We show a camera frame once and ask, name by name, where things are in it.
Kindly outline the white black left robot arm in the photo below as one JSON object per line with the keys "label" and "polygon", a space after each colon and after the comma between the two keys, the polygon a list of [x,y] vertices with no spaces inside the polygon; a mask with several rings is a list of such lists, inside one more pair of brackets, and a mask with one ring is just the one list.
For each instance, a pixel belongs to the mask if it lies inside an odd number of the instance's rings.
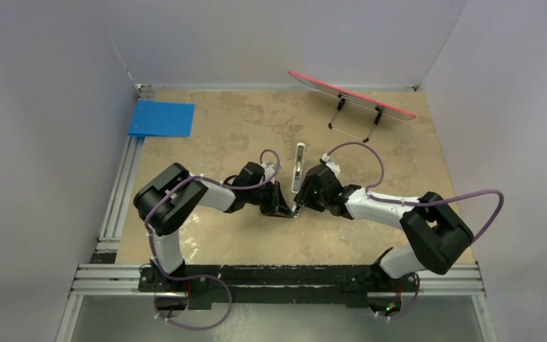
{"label": "white black left robot arm", "polygon": [[179,229],[198,206],[231,214],[246,204],[255,205],[267,217],[292,218],[281,185],[274,179],[278,165],[248,162],[239,174],[223,182],[193,175],[175,162],[145,185],[132,203],[147,225],[156,282],[165,291],[176,291],[184,281],[185,262]]}

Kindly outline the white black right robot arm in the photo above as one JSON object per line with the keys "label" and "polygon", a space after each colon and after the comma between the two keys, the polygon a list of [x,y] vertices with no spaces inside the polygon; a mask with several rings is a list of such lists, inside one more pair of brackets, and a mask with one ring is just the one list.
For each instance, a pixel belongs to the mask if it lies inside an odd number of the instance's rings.
{"label": "white black right robot arm", "polygon": [[388,290],[399,278],[428,270],[446,274],[474,242],[474,234],[441,197],[401,197],[367,191],[360,185],[341,185],[338,167],[319,164],[307,171],[294,197],[294,210],[304,207],[329,211],[336,217],[385,224],[402,231],[408,243],[386,250],[371,266],[373,284]]}

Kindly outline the small white stapler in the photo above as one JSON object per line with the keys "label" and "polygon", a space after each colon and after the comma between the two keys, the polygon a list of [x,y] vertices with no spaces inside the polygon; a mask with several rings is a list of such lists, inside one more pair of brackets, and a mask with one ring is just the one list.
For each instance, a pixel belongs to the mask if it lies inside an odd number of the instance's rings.
{"label": "small white stapler", "polygon": [[292,213],[294,215],[294,217],[297,217],[300,213],[301,213],[301,210],[303,209],[304,205],[301,204],[301,203],[295,203],[292,207]]}

